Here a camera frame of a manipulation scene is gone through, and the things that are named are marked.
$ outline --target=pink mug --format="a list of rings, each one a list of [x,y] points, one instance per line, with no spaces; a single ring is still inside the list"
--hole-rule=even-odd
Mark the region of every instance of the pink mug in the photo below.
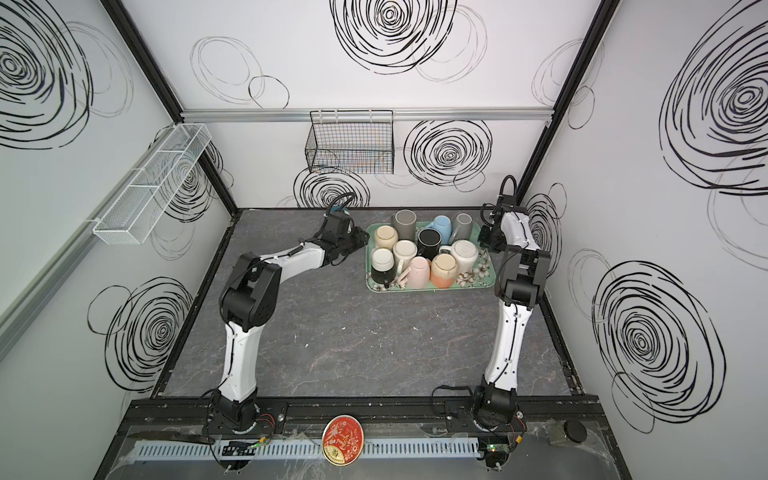
[[[429,273],[429,260],[424,257],[413,257],[399,279],[406,278],[408,280],[407,286],[422,289],[429,285]]]

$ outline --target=cup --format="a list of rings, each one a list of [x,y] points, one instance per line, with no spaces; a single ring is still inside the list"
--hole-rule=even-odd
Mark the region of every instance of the cup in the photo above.
[[[429,260],[424,257],[413,257],[399,278],[407,279],[406,285],[415,289],[426,288],[429,285]]]
[[[474,243],[469,240],[459,240],[451,245],[451,257],[456,260],[458,273],[467,273],[472,270],[480,252]]]
[[[427,260],[435,258],[435,255],[440,253],[440,232],[433,228],[425,228],[419,232],[416,239],[416,245],[418,251],[416,255],[424,257]]]
[[[373,235],[373,240],[376,242],[378,248],[386,248],[391,250],[397,243],[397,230],[389,225],[382,225],[376,229],[376,233]]]
[[[395,254],[395,265],[397,266],[396,270],[399,275],[403,270],[408,268],[411,259],[416,256],[416,244],[411,240],[399,240],[392,248],[392,253]]]
[[[400,240],[416,240],[416,214],[411,210],[400,210],[392,215],[392,226]]]
[[[450,245],[457,240],[469,240],[472,236],[472,217],[468,214],[458,214],[453,217],[451,222],[451,238],[448,241]]]
[[[445,215],[438,215],[424,228],[432,228],[440,233],[440,243],[448,245],[451,239],[451,219]]]
[[[395,257],[386,248],[377,248],[371,253],[371,278],[389,288],[397,276]]]
[[[432,261],[432,274],[429,279],[432,285],[438,288],[448,288],[456,281],[458,275],[458,264],[452,255],[440,253]]]

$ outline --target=blue object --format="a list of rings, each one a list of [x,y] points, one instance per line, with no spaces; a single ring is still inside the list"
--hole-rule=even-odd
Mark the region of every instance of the blue object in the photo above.
[[[440,244],[448,245],[448,240],[451,238],[451,219],[445,215],[438,215],[435,219],[429,222],[424,228],[434,228],[440,232]]]

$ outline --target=white wire basket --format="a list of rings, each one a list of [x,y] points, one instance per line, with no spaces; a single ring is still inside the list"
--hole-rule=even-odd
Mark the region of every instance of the white wire basket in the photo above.
[[[110,245],[143,243],[210,142],[204,124],[178,124],[94,227]]]

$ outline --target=white wall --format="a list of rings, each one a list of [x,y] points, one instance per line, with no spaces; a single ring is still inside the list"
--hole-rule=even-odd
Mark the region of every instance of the white wall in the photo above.
[[[594,115],[561,128],[531,189],[567,192],[545,222],[562,242],[548,295],[636,480],[765,478],[768,467],[768,197],[726,194],[765,188],[768,2],[705,35],[734,4],[625,0],[604,39]],[[736,40],[758,25],[751,44]],[[722,154],[742,148],[757,150]],[[734,159],[748,168],[700,168]],[[756,182],[735,187],[744,178]]]
[[[69,124],[72,116],[64,120],[65,127],[74,125],[77,131],[62,128],[57,123],[61,119],[51,117],[42,127],[9,133],[10,115],[50,110],[30,98],[25,103],[6,101],[6,95],[18,93],[8,82],[11,74],[22,76],[17,68],[21,62],[8,61],[8,44],[0,47],[0,126],[5,128],[0,133],[0,308],[37,274],[169,122],[97,0],[57,1],[52,7],[42,0],[26,3],[29,8],[35,5],[55,26],[53,31],[38,31],[40,35],[58,38],[61,45],[71,42],[73,54],[78,46],[82,49],[85,59],[74,61],[79,67],[73,68],[91,72],[95,93],[87,122],[85,117],[80,123]],[[10,7],[10,2],[0,6]],[[7,9],[0,11],[4,25],[10,25],[6,33],[29,25]],[[68,23],[73,38],[64,22],[81,22]],[[94,36],[100,43],[92,42]],[[22,37],[33,42],[34,35]],[[117,56],[107,59],[103,51]],[[55,56],[35,47],[27,52],[37,59]],[[78,75],[71,72],[68,79]],[[132,88],[127,88],[126,78],[132,79]],[[68,104],[70,100],[64,98],[62,112],[86,111],[84,105]],[[62,133],[29,141],[47,137],[39,133],[50,134],[53,127]],[[50,149],[19,149],[22,140],[28,141],[27,147]],[[0,478],[92,478],[127,403],[151,389],[230,219],[199,169],[174,206],[143,245],[97,244],[0,362],[0,422],[5,432],[0,439]],[[50,447],[44,455],[40,445]]]
[[[372,2],[385,11],[366,11],[359,23],[344,15],[345,5],[357,3],[341,0],[233,0],[225,8],[202,0],[125,3],[182,105],[192,109],[553,105],[599,2],[419,0],[410,15],[394,8],[402,2]],[[169,18],[183,28],[169,28]],[[406,40],[420,46],[405,47]],[[363,52],[363,45],[380,50]],[[599,61],[593,70],[587,86]],[[579,100],[582,118],[574,122],[581,124],[594,99],[585,91]],[[421,151],[406,141],[416,124],[396,122],[393,173],[346,165],[318,181],[332,190],[359,187],[366,192],[361,205],[371,207],[492,201],[500,175],[522,175],[543,122],[465,120],[430,124],[440,133]],[[210,128],[226,138],[218,145],[237,179],[240,207],[312,205],[290,199],[308,167],[309,122]],[[446,181],[450,175],[458,180]]]

